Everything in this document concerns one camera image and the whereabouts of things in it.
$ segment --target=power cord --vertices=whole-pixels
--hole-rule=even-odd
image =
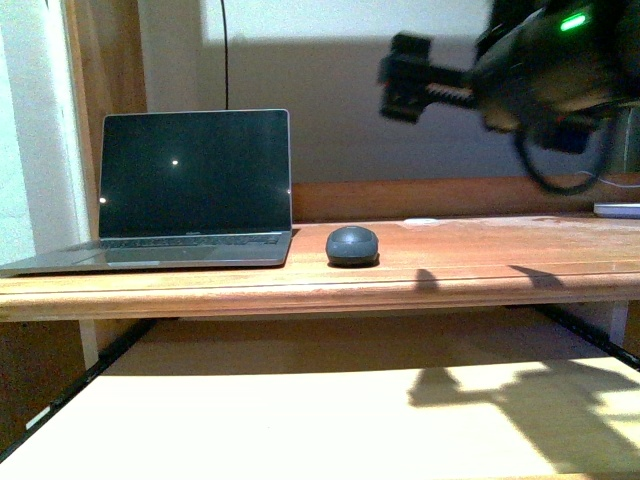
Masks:
[[[587,172],[586,170],[580,170],[579,172],[576,172],[576,173],[591,175],[592,177],[595,178],[595,175],[593,173]],[[598,178],[598,181],[601,183],[605,183],[607,185],[611,185],[612,187],[617,187],[617,188],[640,188],[640,184],[623,185],[621,183],[612,182],[611,180],[604,180],[603,178]]]
[[[529,152],[525,146],[525,140],[527,138],[527,134],[524,130],[519,130],[515,133],[513,139],[513,145],[516,149],[518,156],[520,157],[520,161],[522,162],[522,166],[529,174],[529,177],[533,181],[535,181],[542,190],[547,193],[553,193],[555,195],[578,195],[580,193],[586,192],[591,187],[593,187],[596,182],[600,179],[600,176],[607,170],[609,167],[609,152],[607,151],[607,146],[610,144],[608,141],[612,136],[613,128],[609,126],[607,128],[606,138],[602,143],[602,151],[600,152],[600,158],[596,165],[594,165],[593,173],[589,173],[589,178],[587,178],[583,183],[578,185],[574,185],[571,187],[562,187],[560,185],[553,184],[549,182],[545,176],[536,168],[529,156]]]
[[[220,7],[222,8],[222,28],[224,30],[224,109],[229,110],[229,35],[224,0],[220,0]]]

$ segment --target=white wall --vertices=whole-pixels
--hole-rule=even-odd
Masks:
[[[0,29],[0,264],[35,253]]]
[[[138,0],[150,111],[224,108],[219,0]],[[468,68],[489,1],[227,0],[230,107],[287,108],[294,181],[521,175],[509,136],[434,105],[417,126],[382,119],[380,59],[401,30],[436,37],[433,59]],[[537,152],[555,173],[586,157]]]
[[[57,0],[1,0],[0,134],[10,161],[0,170],[0,226],[16,225],[0,231],[2,263],[88,236],[61,29]]]

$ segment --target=laptop screen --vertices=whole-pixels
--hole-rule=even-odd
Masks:
[[[286,110],[105,118],[101,238],[290,228]]]

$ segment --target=wooden shelf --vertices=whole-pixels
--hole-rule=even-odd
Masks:
[[[283,268],[0,279],[0,320],[378,311],[640,298],[640,228],[589,216],[362,224],[380,264],[327,264],[339,224],[296,228]]]
[[[168,320],[0,477],[630,480],[639,398],[640,373],[527,308]]]

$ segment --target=black cable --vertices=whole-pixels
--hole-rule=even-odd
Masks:
[[[608,334],[601,332],[582,318],[566,312],[555,305],[535,305],[533,308],[570,332],[578,335],[583,340],[586,340],[594,347],[599,348],[607,355],[617,358],[625,365],[640,372],[640,358],[613,343],[609,340]]]
[[[229,110],[229,36],[227,34],[227,11],[224,0],[220,0],[222,7],[222,28],[224,30],[224,108]]]
[[[555,195],[577,195],[579,193],[586,192],[591,187],[593,187],[593,185],[595,185],[595,183],[600,179],[600,176],[605,173],[605,171],[609,167],[611,157],[609,150],[612,136],[614,134],[613,130],[613,122],[611,122],[606,128],[605,138],[602,142],[602,150],[600,151],[600,158],[593,167],[592,175],[583,183],[571,187],[561,187],[560,185],[555,185],[549,182],[544,177],[544,175],[535,167],[525,146],[527,134],[523,130],[518,130],[515,133],[513,145],[527,174],[529,174],[529,177],[531,177],[531,179],[535,181],[540,186],[540,188],[542,188],[542,190],[547,193],[553,193]]]

